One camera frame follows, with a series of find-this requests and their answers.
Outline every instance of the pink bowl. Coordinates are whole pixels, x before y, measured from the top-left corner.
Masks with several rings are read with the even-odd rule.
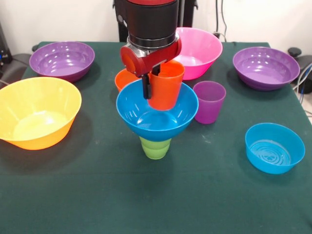
[[[221,41],[212,33],[197,28],[177,28],[182,41],[181,53],[174,60],[185,67],[184,80],[202,76],[221,55]]]

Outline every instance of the blue bowl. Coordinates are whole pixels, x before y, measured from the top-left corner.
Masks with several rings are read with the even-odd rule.
[[[177,136],[192,121],[198,111],[194,91],[182,83],[175,107],[169,111],[151,108],[143,98],[142,80],[134,81],[119,93],[116,106],[128,127],[150,141],[165,141]]]
[[[250,163],[269,174],[282,174],[299,163],[305,154],[301,138],[289,128],[275,123],[252,126],[245,135]]]

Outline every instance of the bowl rim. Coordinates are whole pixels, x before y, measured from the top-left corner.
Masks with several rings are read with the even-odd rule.
[[[72,114],[72,117],[69,118],[66,122],[64,122],[64,124],[59,127],[58,129],[56,129],[55,131],[51,131],[49,132],[48,134],[43,134],[43,135],[40,135],[40,136],[37,136],[35,138],[27,138],[27,139],[13,139],[13,138],[7,138],[7,137],[0,137],[0,139],[4,140],[4,141],[10,141],[10,142],[21,142],[21,141],[30,141],[30,140],[36,140],[36,139],[40,139],[42,137],[46,137],[48,135],[51,135],[55,132],[57,132],[58,130],[62,129],[63,127],[65,127],[67,124],[69,124],[73,119],[76,118],[78,112],[80,111],[81,109],[81,104],[82,104],[82,95],[81,95],[81,92],[80,90],[74,85],[72,84],[71,82],[69,81],[66,81],[64,79],[61,79],[61,78],[56,78],[56,77],[32,77],[32,78],[26,78],[26,79],[22,79],[22,80],[18,80],[12,84],[9,84],[5,87],[3,87],[2,89],[0,89],[0,92],[4,89],[9,89],[9,88],[13,88],[12,86],[15,86],[15,85],[18,85],[20,83],[25,83],[25,82],[29,82],[30,80],[42,80],[42,79],[51,79],[51,80],[58,80],[58,82],[60,83],[66,83],[66,84],[69,84],[69,86],[73,87],[73,90],[75,90],[75,92],[78,94],[78,102],[79,102],[79,105],[78,105],[78,108],[75,112],[73,112]]]
[[[128,71],[126,68],[125,69],[122,69],[121,71],[119,71],[116,75],[115,75],[115,79],[114,79],[114,81],[115,81],[115,86],[117,87],[117,89],[119,90],[119,92],[121,92],[122,91],[122,89],[124,89],[126,86],[127,86],[127,84],[126,85],[124,85],[123,87],[120,87],[118,84],[117,84],[117,78],[119,78],[120,77],[120,75],[122,74],[122,73],[124,73],[124,72],[126,72],[126,71]],[[137,77],[137,79],[136,80],[133,80],[133,81],[131,81],[131,82],[129,82],[129,83],[132,83],[132,82],[134,82],[134,81],[137,81],[138,79],[140,79],[139,77]]]
[[[86,47],[88,47],[88,48],[91,50],[91,52],[92,52],[92,57],[91,57],[90,63],[88,63],[87,66],[85,66],[85,67],[79,69],[77,72],[74,72],[74,73],[71,73],[71,74],[66,74],[66,75],[55,76],[56,78],[75,75],[75,74],[77,74],[77,73],[83,71],[83,70],[86,69],[87,67],[89,67],[89,66],[94,62],[96,54],[95,54],[94,49],[93,49],[90,45],[87,45],[86,43],[83,43],[83,42],[80,42],[80,41],[65,40],[65,41],[55,41],[55,42],[51,42],[51,43],[49,43],[49,44],[46,44],[46,45],[44,45],[44,46],[38,48],[38,49],[30,56],[30,58],[29,58],[29,66],[30,66],[30,68],[31,68],[34,72],[36,72],[37,74],[40,74],[40,75],[42,75],[42,76],[49,76],[49,74],[41,73],[41,72],[39,72],[37,69],[35,69],[34,66],[33,66],[33,64],[32,64],[32,60],[33,60],[34,56],[36,55],[36,53],[39,52],[40,50],[42,50],[42,49],[44,49],[44,48],[46,48],[46,47],[48,47],[48,46],[55,45],[55,44],[61,44],[61,43],[70,43],[70,44],[82,44],[82,45],[85,45]]]
[[[280,82],[280,83],[278,83],[278,84],[268,84],[268,83],[265,83],[265,82],[261,82],[261,81],[258,81],[258,80],[254,80],[254,79],[252,79],[252,78],[250,78],[250,77],[244,75],[244,74],[240,71],[240,69],[238,69],[238,67],[237,67],[236,63],[234,62],[234,60],[235,60],[236,56],[238,56],[238,55],[239,55],[240,53],[242,53],[243,51],[251,50],[251,49],[273,50],[273,51],[277,51],[277,52],[279,52],[279,53],[285,54],[285,55],[286,55],[287,57],[289,57],[295,64],[297,64],[296,76],[294,76],[293,78],[289,79],[288,81]],[[259,84],[264,84],[264,85],[285,85],[285,84],[289,84],[290,82],[294,81],[294,80],[298,77],[298,75],[300,74],[300,66],[299,66],[298,62],[297,62],[292,56],[286,54],[285,52],[283,52],[283,51],[281,51],[281,50],[274,49],[274,48],[271,48],[271,47],[266,47],[266,46],[251,46],[251,47],[247,47],[247,48],[244,48],[244,49],[241,49],[241,50],[237,51],[237,52],[234,54],[233,58],[232,58],[232,64],[233,64],[235,70],[236,70],[237,72],[241,73],[243,76],[245,76],[248,80],[252,80],[253,82],[257,82],[257,83],[259,83]]]
[[[178,28],[176,28],[176,32],[177,32],[178,34],[179,34],[178,29],[185,29],[185,30],[188,30],[188,31],[200,31],[200,32],[209,34],[209,35],[213,36],[213,38],[216,39],[216,41],[218,42],[218,44],[221,46],[221,50],[220,50],[219,54],[215,57],[215,59],[211,59],[211,60],[209,60],[208,62],[203,62],[203,63],[201,63],[201,64],[199,64],[199,65],[195,65],[195,66],[186,66],[186,65],[183,65],[184,67],[199,67],[199,66],[204,66],[204,65],[210,64],[210,63],[212,63],[212,62],[215,62],[215,61],[221,56],[221,54],[222,54],[222,52],[223,52],[223,44],[222,44],[222,42],[221,42],[215,35],[213,35],[211,32],[208,32],[208,31],[205,31],[205,30],[199,29],[199,28],[178,27]]]
[[[144,131],[148,131],[148,132],[166,132],[166,131],[171,131],[171,130],[175,130],[175,129],[181,128],[181,127],[183,127],[183,126],[189,124],[189,123],[194,119],[195,115],[197,114],[198,108],[199,108],[199,100],[198,100],[198,97],[197,97],[196,93],[194,92],[194,90],[193,90],[190,86],[188,86],[187,84],[185,84],[185,83],[182,82],[181,86],[185,86],[188,90],[190,90],[191,93],[194,95],[194,97],[195,97],[195,99],[196,99],[196,111],[194,112],[194,114],[191,116],[191,118],[190,118],[188,121],[186,121],[185,123],[183,123],[183,124],[181,124],[181,125],[178,125],[178,126],[176,126],[176,127],[174,127],[174,128],[169,128],[169,129],[166,129],[166,130],[152,130],[152,129],[146,129],[146,128],[138,127],[137,125],[134,125],[134,124],[130,123],[130,122],[129,122],[128,120],[126,120],[126,119],[124,118],[124,116],[120,113],[120,110],[119,110],[119,108],[118,108],[117,102],[118,102],[118,100],[119,100],[119,96],[121,95],[121,93],[122,93],[128,86],[134,85],[134,84],[137,83],[137,82],[142,82],[142,80],[139,79],[139,80],[136,80],[136,81],[134,81],[134,82],[131,82],[131,83],[127,84],[127,85],[121,90],[121,92],[118,94],[117,99],[116,99],[116,109],[117,109],[117,111],[118,111],[118,114],[121,116],[121,118],[122,118],[127,124],[130,124],[131,126],[133,126],[133,127],[135,127],[135,128],[138,128],[138,129],[141,129],[141,130],[144,130]]]
[[[278,126],[280,128],[288,130],[290,133],[292,133],[293,135],[295,135],[299,139],[299,141],[300,141],[300,143],[302,144],[302,147],[303,147],[303,154],[301,155],[300,159],[297,162],[294,162],[294,163],[291,163],[291,164],[288,164],[288,165],[276,165],[274,163],[263,161],[263,160],[260,159],[261,161],[263,161],[265,163],[268,163],[270,165],[277,166],[277,167],[291,167],[291,166],[294,166],[294,165],[298,164],[299,162],[301,162],[303,160],[303,158],[304,158],[304,156],[306,154],[306,147],[305,147],[305,144],[304,144],[303,140],[301,139],[301,137],[295,131],[293,131],[292,129],[290,129],[290,128],[284,126],[284,125],[278,124],[278,123],[263,122],[263,123],[257,123],[255,125],[251,126],[245,133],[245,146],[246,147],[247,147],[247,135],[250,132],[250,130],[252,130],[256,126],[261,126],[261,125]]]

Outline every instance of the cup rim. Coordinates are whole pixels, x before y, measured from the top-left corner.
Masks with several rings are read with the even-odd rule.
[[[195,87],[198,86],[198,85],[201,85],[201,84],[203,84],[203,83],[210,83],[210,84],[216,84],[216,85],[218,85],[219,87],[221,87],[221,88],[223,89],[224,95],[223,95],[221,98],[219,98],[218,100],[214,100],[214,101],[208,101],[208,100],[204,100],[204,99],[198,97],[198,95],[197,95],[197,93],[196,93],[196,91],[195,91]],[[197,97],[198,97],[199,100],[201,100],[201,101],[203,101],[203,102],[208,102],[208,103],[219,102],[219,101],[224,100],[224,98],[226,97],[226,89],[224,88],[224,86],[223,86],[222,84],[220,84],[220,83],[218,83],[218,82],[215,82],[215,81],[212,81],[212,80],[203,80],[203,81],[198,82],[197,84],[194,85],[193,91],[194,91],[194,93],[197,95]]]
[[[127,84],[125,84],[125,85],[120,85],[119,83],[118,83],[118,81],[121,79],[121,75],[123,74],[123,73],[131,73],[131,72],[129,72],[126,68],[125,69],[122,69],[121,71],[119,71],[116,75],[115,75],[115,80],[114,80],[114,82],[115,82],[115,86],[117,87],[117,89],[119,90],[119,92],[124,88],[124,87],[126,87],[128,84],[130,84],[130,83],[132,83],[132,82],[134,82],[134,81],[137,81],[138,79],[140,79],[140,78],[137,78],[136,80],[132,80],[131,82],[128,82]]]
[[[174,59],[172,59],[172,60],[170,60],[170,61],[168,61],[168,62],[165,62],[165,63],[163,63],[163,64],[170,65],[171,63],[179,65],[179,66],[183,69],[182,73],[180,73],[180,74],[178,74],[178,75],[175,75],[175,76],[164,77],[164,76],[156,76],[156,75],[153,75],[153,73],[150,72],[150,73],[148,74],[149,77],[150,77],[150,78],[151,78],[151,77],[157,77],[158,79],[175,79],[175,78],[177,78],[177,77],[179,77],[179,76],[182,76],[182,78],[183,78],[184,75],[185,75],[185,66],[184,66],[181,62],[176,61],[176,60],[174,60]]]

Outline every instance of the plastic cup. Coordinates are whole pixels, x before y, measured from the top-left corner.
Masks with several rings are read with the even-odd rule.
[[[162,159],[169,150],[171,139],[165,141],[150,141],[140,137],[145,155],[150,159]]]
[[[128,72],[127,69],[120,71],[115,77],[115,85],[120,92],[126,85],[136,81],[140,78],[136,77],[131,72]]]
[[[214,123],[220,113],[224,98],[225,88],[214,81],[202,81],[193,87],[199,101],[196,121],[202,124]]]
[[[175,106],[184,72],[185,69],[181,63],[171,60],[160,65],[158,76],[149,74],[152,98],[148,100],[148,103],[153,109],[167,111]]]

